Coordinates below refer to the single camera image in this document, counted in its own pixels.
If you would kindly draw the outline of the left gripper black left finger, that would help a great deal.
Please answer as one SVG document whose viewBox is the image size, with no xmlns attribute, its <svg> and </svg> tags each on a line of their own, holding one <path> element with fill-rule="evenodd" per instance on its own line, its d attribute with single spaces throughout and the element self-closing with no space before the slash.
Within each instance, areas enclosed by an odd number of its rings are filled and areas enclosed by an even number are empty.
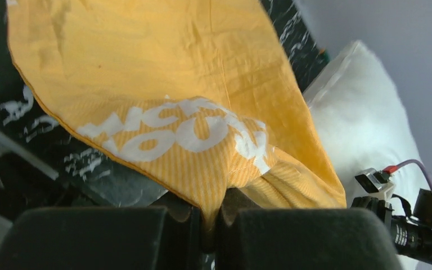
<svg viewBox="0 0 432 270">
<path fill-rule="evenodd" d="M 146 208 L 40 208 L 0 244 L 0 269 L 200 269 L 199 213 Z"/>
</svg>

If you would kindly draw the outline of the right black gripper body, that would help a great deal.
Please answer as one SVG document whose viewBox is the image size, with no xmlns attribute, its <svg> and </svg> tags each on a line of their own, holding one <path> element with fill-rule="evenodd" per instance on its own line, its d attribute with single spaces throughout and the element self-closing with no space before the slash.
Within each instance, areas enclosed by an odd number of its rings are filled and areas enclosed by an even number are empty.
<svg viewBox="0 0 432 270">
<path fill-rule="evenodd" d="M 393 214 L 390 202 L 373 196 L 356 197 L 353 208 L 364 208 L 376 214 L 390 231 L 399 255 L 432 265 L 432 191 L 419 190 L 415 207 L 399 195 L 403 215 Z"/>
</svg>

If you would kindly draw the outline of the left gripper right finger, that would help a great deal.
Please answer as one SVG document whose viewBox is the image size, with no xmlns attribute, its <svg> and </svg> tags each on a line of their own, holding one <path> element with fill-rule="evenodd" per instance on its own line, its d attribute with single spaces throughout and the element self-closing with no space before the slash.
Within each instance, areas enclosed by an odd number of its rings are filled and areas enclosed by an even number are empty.
<svg viewBox="0 0 432 270">
<path fill-rule="evenodd" d="M 401 269 L 389 232 L 361 209 L 263 209 L 227 190 L 216 269 Z"/>
</svg>

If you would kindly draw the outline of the orange printed pillowcase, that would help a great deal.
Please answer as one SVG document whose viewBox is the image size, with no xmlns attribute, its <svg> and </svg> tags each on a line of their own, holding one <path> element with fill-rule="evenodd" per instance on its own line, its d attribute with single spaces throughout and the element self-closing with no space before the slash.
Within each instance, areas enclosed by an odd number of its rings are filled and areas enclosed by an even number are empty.
<svg viewBox="0 0 432 270">
<path fill-rule="evenodd" d="M 259 1 L 8 1 L 13 63 L 68 132 L 200 208 L 345 208 Z"/>
</svg>

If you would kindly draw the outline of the white pillow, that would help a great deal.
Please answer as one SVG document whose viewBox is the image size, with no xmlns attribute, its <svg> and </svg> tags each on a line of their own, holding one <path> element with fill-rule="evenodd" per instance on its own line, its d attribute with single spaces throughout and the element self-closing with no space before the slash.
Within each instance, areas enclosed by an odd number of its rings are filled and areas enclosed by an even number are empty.
<svg viewBox="0 0 432 270">
<path fill-rule="evenodd" d="M 420 159 L 395 83 L 360 40 L 345 46 L 303 97 L 348 204 L 366 195 L 358 173 Z"/>
</svg>

